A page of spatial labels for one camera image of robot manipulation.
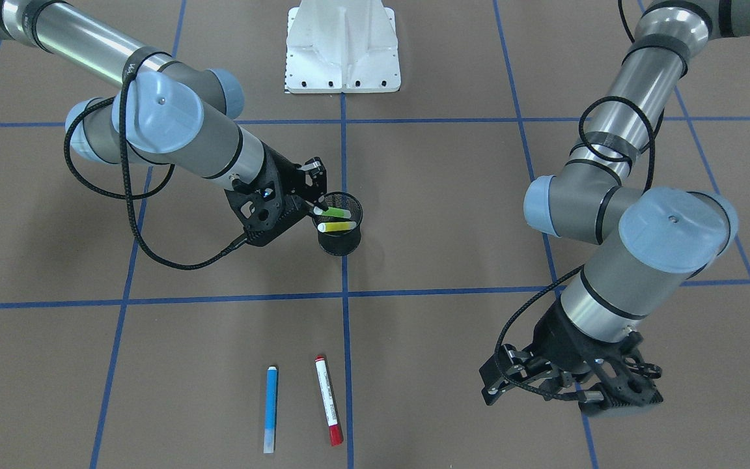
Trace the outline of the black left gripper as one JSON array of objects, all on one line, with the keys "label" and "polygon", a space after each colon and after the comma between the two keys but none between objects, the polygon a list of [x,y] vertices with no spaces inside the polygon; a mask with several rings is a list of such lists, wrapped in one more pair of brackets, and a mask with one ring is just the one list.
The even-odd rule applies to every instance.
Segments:
[{"label": "black left gripper", "polygon": [[577,403],[590,418],[646,412],[664,402],[656,383],[663,371],[643,359],[640,333],[629,332],[617,343],[593,339],[568,320],[559,301],[538,321],[523,350],[502,340],[497,339],[493,362],[479,369],[487,406],[512,390]]}]

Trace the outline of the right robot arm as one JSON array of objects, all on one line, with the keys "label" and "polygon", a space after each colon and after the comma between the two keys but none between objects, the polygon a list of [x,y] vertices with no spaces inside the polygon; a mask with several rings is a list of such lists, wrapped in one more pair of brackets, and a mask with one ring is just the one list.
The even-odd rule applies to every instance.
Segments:
[{"label": "right robot arm", "polygon": [[319,158],[292,163],[240,127],[242,86],[223,69],[197,70],[65,1],[0,1],[0,40],[62,57],[116,85],[116,97],[78,104],[65,149],[116,164],[180,168],[224,190],[242,224],[237,244],[265,246],[324,207]]}]

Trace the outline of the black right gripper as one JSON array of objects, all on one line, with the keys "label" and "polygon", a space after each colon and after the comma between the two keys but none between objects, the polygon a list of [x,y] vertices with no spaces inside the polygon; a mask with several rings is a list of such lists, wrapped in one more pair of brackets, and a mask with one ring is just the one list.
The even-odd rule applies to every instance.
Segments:
[{"label": "black right gripper", "polygon": [[306,216],[321,216],[329,206],[327,169],[321,158],[292,163],[262,146],[264,161],[250,184],[235,183],[225,191],[227,202],[244,231],[245,244],[267,246]]}]

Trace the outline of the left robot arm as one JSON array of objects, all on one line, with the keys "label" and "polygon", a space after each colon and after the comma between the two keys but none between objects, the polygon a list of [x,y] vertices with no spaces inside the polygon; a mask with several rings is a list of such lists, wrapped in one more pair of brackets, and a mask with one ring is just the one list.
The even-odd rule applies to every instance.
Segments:
[{"label": "left robot arm", "polygon": [[638,326],[737,237],[729,200],[655,187],[654,172],[670,95],[711,40],[750,36],[750,1],[654,1],[626,35],[616,80],[581,114],[562,171],[536,178],[523,200],[530,227],[596,251],[504,324],[479,370],[488,406],[513,389],[587,416],[661,403],[661,368],[643,359]]}]

